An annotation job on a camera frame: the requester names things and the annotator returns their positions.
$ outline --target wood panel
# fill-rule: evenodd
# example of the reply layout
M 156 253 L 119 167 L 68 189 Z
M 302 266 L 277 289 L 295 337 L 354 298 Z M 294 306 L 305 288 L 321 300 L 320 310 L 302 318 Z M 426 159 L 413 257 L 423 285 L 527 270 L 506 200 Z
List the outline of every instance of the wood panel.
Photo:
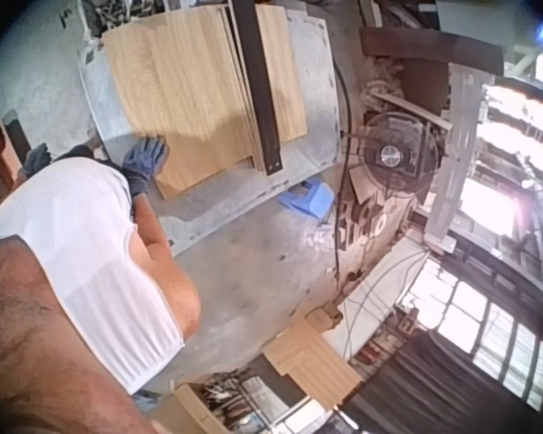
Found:
M 366 56 L 457 63 L 498 76 L 504 72 L 502 47 L 457 34 L 432 29 L 363 28 L 360 41 Z
M 285 9 L 280 6 L 257 5 L 256 11 L 280 141 L 285 143 L 308 133 L 300 77 L 291 49 L 288 18 Z
M 362 381 L 303 319 L 269 343 L 263 353 L 280 374 L 287 373 L 326 410 L 339 405 Z
M 167 140 L 157 176 L 164 197 L 252 155 L 221 8 L 155 15 L 106 32 L 103 41 L 133 130 Z

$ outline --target plywood sheet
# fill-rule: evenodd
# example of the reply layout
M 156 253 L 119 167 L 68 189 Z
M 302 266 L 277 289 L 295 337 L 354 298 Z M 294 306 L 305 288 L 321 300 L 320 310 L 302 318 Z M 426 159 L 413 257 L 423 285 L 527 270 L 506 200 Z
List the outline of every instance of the plywood sheet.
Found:
M 133 130 L 167 140 L 169 156 L 157 176 L 164 197 L 252 154 L 223 19 L 222 9 L 199 7 L 155 15 L 103 37 Z
M 270 75 L 271 98 L 282 143 L 308 133 L 300 78 L 291 49 L 288 18 L 283 7 L 256 6 L 263 52 Z
M 339 405 L 362 381 L 303 319 L 269 343 L 263 354 L 326 410 Z

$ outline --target power cord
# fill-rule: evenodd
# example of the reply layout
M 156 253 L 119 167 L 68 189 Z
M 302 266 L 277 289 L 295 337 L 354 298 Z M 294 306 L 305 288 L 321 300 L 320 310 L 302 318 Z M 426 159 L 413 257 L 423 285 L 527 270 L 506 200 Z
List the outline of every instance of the power cord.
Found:
M 347 131 L 348 135 L 346 136 L 346 154 L 344 156 L 344 166 L 342 168 L 342 177 L 340 179 L 340 187 L 338 189 L 338 195 L 336 199 L 336 221 L 334 222 L 334 278 L 336 279 L 336 290 L 339 293 L 339 282 L 340 282 L 340 256 L 339 256 L 339 245 L 340 245 L 340 231 L 339 231 L 339 220 L 340 214 L 342 212 L 342 192 L 344 191 L 344 183 L 346 182 L 346 173 L 348 172 L 348 162 L 350 160 L 350 148 L 352 147 L 352 138 L 349 133 L 352 131 L 352 109 L 350 107 L 350 96 L 348 94 L 348 88 L 346 87 L 346 82 L 344 81 L 344 76 L 336 59 L 332 57 L 332 62 L 334 63 L 334 71 L 336 72 L 336 77 L 342 87 L 342 93 L 344 94 L 344 101 L 346 104 L 346 115 L 347 115 Z

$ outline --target wooden board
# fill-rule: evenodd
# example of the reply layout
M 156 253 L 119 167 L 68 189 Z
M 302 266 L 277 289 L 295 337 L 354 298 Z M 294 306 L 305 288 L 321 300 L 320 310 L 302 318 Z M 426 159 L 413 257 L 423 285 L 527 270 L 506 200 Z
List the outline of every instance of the wooden board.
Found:
M 243 71 L 243 83 L 249 90 L 255 124 L 254 135 L 259 136 L 259 147 L 254 149 L 256 166 L 267 175 L 279 172 L 283 166 L 280 154 L 280 132 L 272 99 L 272 85 L 263 52 L 262 34 L 252 0 L 230 1 L 235 46 Z
M 285 143 L 308 133 L 288 18 L 285 9 L 279 6 L 257 5 L 256 11 L 280 141 Z
M 401 27 L 363 28 L 360 42 L 366 56 L 457 63 L 498 76 L 504 72 L 502 47 L 457 34 Z
M 166 137 L 169 156 L 156 178 L 164 197 L 252 155 L 224 11 L 155 15 L 106 32 L 103 41 L 134 132 Z
M 391 104 L 394 104 L 402 109 L 415 113 L 415 115 L 418 115 L 421 118 L 425 118 L 426 120 L 430 120 L 435 125 L 438 125 L 439 127 L 446 129 L 447 131 L 453 129 L 453 124 L 448 120 L 444 120 L 440 116 L 436 116 L 434 113 L 431 113 L 430 111 L 425 110 L 422 107 L 418 107 L 416 104 L 413 104 L 406 99 L 402 99 L 387 93 L 373 93 L 372 96 L 383 99 L 384 101 L 390 102 Z
M 271 341 L 263 354 L 326 410 L 341 404 L 362 382 L 305 319 Z

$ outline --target metal worktable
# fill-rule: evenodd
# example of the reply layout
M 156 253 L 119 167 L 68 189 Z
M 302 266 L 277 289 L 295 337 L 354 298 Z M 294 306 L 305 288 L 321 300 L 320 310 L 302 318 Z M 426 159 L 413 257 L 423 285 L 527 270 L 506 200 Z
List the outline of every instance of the metal worktable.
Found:
M 173 255 L 337 160 L 338 98 L 326 23 L 300 11 L 286 12 L 308 134 L 282 145 L 283 170 L 271 176 L 242 161 L 175 199 L 163 200 L 153 185 L 149 198 Z M 110 158 L 121 162 L 136 138 L 120 106 L 104 48 L 91 44 L 81 50 L 79 70 L 100 137 Z

